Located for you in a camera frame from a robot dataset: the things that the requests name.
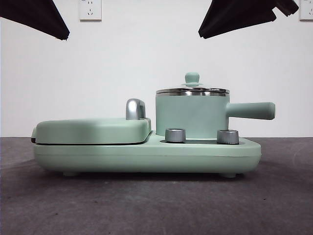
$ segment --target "white backdrop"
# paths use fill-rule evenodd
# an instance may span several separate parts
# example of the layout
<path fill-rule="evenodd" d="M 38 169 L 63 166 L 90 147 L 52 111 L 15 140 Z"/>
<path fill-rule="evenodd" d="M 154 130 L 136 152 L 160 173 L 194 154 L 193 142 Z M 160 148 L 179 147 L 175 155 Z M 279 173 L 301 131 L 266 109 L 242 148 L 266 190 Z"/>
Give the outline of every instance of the white backdrop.
<path fill-rule="evenodd" d="M 198 29 L 207 0 L 103 0 L 102 22 L 79 22 L 78 0 L 54 0 L 67 41 L 1 19 L 1 136 L 31 135 L 40 121 L 123 117 L 145 101 L 155 128 L 155 91 L 197 71 L 231 102 L 271 101 L 276 119 L 231 118 L 243 137 L 313 136 L 313 23 L 299 13 L 211 39 Z"/>

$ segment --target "power socket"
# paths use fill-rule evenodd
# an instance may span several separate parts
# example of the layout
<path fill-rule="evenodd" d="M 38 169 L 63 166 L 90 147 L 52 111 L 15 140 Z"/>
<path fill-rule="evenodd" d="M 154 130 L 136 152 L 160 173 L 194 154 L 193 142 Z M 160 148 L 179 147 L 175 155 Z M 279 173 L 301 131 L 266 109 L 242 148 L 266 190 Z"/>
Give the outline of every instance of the power socket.
<path fill-rule="evenodd" d="M 102 0 L 79 0 L 81 21 L 100 21 L 102 19 Z"/>
<path fill-rule="evenodd" d="M 300 3 L 300 20 L 313 20 L 313 0 L 301 0 Z"/>

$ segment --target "silver knob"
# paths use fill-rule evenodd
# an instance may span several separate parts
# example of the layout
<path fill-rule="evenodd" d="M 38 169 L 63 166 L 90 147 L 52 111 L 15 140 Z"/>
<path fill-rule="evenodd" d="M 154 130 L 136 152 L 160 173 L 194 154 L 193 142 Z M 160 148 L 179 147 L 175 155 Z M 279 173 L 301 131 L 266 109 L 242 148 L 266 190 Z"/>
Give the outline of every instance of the silver knob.
<path fill-rule="evenodd" d="M 217 131 L 217 143 L 239 144 L 238 131 L 236 131 L 236 130 L 219 130 L 219 131 Z"/>
<path fill-rule="evenodd" d="M 169 128 L 165 130 L 165 141 L 170 143 L 183 143 L 186 141 L 186 131 L 180 128 Z"/>

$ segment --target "mint green knob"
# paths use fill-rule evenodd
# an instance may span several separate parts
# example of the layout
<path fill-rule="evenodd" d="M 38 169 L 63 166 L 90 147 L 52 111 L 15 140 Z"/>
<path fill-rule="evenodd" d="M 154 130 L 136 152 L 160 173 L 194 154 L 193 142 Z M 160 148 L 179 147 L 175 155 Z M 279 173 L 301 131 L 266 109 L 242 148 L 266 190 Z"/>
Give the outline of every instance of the mint green knob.
<path fill-rule="evenodd" d="M 188 72 L 185 75 L 186 83 L 199 83 L 200 75 L 197 72 Z"/>

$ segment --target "gray surface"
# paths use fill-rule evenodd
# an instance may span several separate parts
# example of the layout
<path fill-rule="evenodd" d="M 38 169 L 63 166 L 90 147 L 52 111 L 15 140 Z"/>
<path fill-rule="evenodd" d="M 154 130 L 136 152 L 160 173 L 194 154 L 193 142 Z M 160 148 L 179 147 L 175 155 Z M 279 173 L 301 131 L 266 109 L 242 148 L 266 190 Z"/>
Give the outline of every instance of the gray surface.
<path fill-rule="evenodd" d="M 30 138 L 1 139 L 2 235 L 313 234 L 313 138 L 251 139 L 258 168 L 215 174 L 41 169 Z"/>

